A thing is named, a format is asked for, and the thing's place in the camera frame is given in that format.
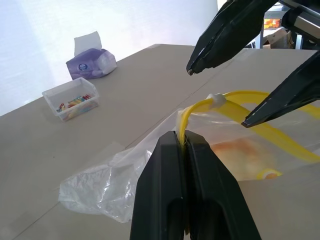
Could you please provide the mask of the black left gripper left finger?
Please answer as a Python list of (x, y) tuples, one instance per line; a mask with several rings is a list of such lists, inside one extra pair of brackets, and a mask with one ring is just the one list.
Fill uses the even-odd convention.
[(186, 211), (183, 154), (176, 133), (168, 131), (137, 181), (129, 240), (183, 240)]

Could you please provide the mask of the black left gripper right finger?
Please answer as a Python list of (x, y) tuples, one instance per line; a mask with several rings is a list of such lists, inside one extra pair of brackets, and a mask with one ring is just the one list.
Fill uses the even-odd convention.
[(192, 131), (186, 136), (191, 240), (262, 240), (237, 180)]

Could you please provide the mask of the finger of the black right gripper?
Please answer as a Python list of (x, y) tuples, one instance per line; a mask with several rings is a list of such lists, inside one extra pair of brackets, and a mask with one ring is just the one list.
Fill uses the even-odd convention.
[(320, 100), (320, 51), (272, 91), (241, 123), (251, 128)]
[(229, 0), (199, 37), (186, 65), (189, 75), (232, 59), (262, 30), (265, 13), (278, 0)]

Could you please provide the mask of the round orange-dusted bread bun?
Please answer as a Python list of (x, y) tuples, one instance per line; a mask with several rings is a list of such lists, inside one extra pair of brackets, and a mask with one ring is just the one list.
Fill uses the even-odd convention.
[(267, 180), (282, 175), (276, 170), (270, 151), (250, 139), (212, 144), (210, 148), (237, 181)]

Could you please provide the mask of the clear yellow-zip plastic bag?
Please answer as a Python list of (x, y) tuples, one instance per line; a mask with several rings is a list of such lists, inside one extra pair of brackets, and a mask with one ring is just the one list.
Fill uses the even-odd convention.
[(69, 210), (106, 215), (120, 223), (132, 218), (136, 185), (160, 136), (192, 131), (209, 145), (246, 138), (262, 145), (282, 173), (320, 162), (320, 104), (307, 104), (270, 123), (245, 128), (248, 106), (261, 103), (267, 93), (242, 90), (210, 94), (178, 109), (135, 147), (115, 154), (104, 164), (77, 173), (60, 184), (58, 200)]

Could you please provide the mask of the brown cardboard box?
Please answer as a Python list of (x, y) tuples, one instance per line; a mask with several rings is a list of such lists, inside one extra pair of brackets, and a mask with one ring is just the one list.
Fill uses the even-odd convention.
[(263, 38), (264, 49), (294, 49), (294, 41), (291, 31), (284, 28), (279, 28), (273, 33)]

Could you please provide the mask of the clear plastic storage bin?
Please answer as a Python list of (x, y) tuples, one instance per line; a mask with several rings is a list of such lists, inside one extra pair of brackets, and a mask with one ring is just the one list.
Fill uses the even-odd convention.
[[(60, 104), (64, 103), (67, 107), (68, 102), (77, 97), (87, 94), (91, 96), (91, 99), (83, 101), (82, 103), (77, 104), (74, 107), (66, 108), (66, 110), (62, 112), (56, 112), (56, 109)], [(59, 117), (63, 122), (68, 121), (97, 107), (99, 105), (100, 98), (96, 87), (83, 77), (79, 77), (54, 88), (48, 89), (42, 93), (42, 96), (51, 108), (53, 114)], [(76, 110), (76, 115), (72, 118), (65, 119), (67, 114), (73, 110)]]

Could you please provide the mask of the colourful plastic clips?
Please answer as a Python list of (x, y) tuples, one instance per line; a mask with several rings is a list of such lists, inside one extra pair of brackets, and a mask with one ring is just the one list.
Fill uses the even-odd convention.
[[(64, 103), (61, 103), (59, 107), (56, 109), (57, 113), (63, 112), (66, 108), (72, 108), (78, 104), (81, 104), (84, 101), (91, 99), (92, 97), (89, 94), (78, 96), (77, 98), (73, 99), (72, 101), (67, 102), (67, 106)], [(66, 120), (71, 119), (77, 114), (77, 110), (70, 111), (67, 116), (65, 117)]]

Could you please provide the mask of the purple tissue box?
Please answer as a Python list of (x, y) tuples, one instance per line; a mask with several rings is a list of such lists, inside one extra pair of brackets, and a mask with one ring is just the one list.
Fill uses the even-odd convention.
[(117, 68), (115, 56), (102, 48), (97, 31), (74, 38), (74, 57), (66, 62), (73, 80), (102, 78)]

